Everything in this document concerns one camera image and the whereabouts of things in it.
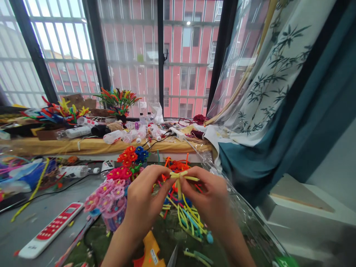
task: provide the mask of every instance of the finger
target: finger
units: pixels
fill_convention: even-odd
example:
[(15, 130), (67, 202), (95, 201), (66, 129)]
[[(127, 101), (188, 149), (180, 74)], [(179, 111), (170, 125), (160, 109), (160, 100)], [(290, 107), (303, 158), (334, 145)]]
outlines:
[(188, 176), (197, 177), (203, 183), (207, 183), (211, 177), (210, 172), (198, 166), (188, 169), (187, 172)]
[(176, 179), (171, 178), (171, 179), (166, 180), (165, 183), (163, 183), (162, 187), (158, 191), (158, 194), (153, 199), (153, 205), (154, 205), (155, 209), (162, 210), (163, 203), (166, 199), (166, 196), (168, 195), (168, 192), (171, 190), (175, 181), (176, 181)]
[(149, 165), (140, 174), (140, 180), (144, 181), (147, 186), (153, 186), (157, 179), (163, 174), (169, 177), (171, 170), (161, 165)]
[(193, 204), (202, 200), (203, 195), (198, 193), (195, 189), (191, 188), (190, 184), (184, 177), (180, 177), (180, 182), (183, 194), (187, 196), (193, 202)]

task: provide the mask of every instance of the gray table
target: gray table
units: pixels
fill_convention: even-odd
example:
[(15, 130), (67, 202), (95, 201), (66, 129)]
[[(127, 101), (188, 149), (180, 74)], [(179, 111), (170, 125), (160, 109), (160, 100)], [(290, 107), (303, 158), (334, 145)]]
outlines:
[(0, 214), (0, 265), (50, 267), (66, 252), (86, 223), (88, 214), (83, 210), (74, 218), (74, 224), (66, 227), (59, 236), (36, 259), (14, 257), (35, 235), (48, 225), (72, 202), (84, 202), (102, 182), (100, 176), (89, 176), (64, 192), (47, 195), (34, 200), (14, 222), (10, 222), (18, 209)]

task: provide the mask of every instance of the flower bouquet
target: flower bouquet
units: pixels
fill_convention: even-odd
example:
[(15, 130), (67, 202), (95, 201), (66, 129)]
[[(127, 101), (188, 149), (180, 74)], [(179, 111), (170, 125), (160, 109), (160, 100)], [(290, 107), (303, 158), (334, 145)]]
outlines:
[(109, 113), (114, 114), (116, 116), (128, 116), (129, 115), (129, 107), (131, 107), (134, 103), (139, 101), (141, 98), (136, 97), (135, 93), (132, 93), (128, 90), (120, 91), (119, 88), (116, 88), (115, 91), (108, 92), (101, 88), (101, 95), (95, 95), (99, 97), (101, 100), (100, 104), (106, 103), (108, 105)]

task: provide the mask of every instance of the cardboard box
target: cardboard box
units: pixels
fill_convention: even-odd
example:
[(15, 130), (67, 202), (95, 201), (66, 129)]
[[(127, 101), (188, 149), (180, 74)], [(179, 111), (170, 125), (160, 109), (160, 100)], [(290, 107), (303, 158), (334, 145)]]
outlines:
[(66, 128), (62, 126), (58, 127), (53, 127), (48, 130), (39, 130), (37, 131), (37, 137), (41, 141), (46, 141), (46, 140), (57, 140), (56, 132), (65, 130)]

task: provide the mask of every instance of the label on bottle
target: label on bottle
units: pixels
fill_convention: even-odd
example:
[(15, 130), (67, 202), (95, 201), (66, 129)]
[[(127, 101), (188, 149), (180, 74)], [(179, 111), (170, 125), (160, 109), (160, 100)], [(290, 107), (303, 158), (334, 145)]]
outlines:
[(81, 178), (80, 172), (85, 167), (85, 165), (81, 166), (69, 166), (69, 167), (61, 167), (59, 169), (59, 174), (57, 175), (57, 178), (60, 178), (64, 173), (66, 175), (63, 178)]
[(114, 168), (114, 162), (112, 160), (108, 159), (103, 162), (101, 171), (108, 171), (108, 170), (112, 170), (113, 168)]

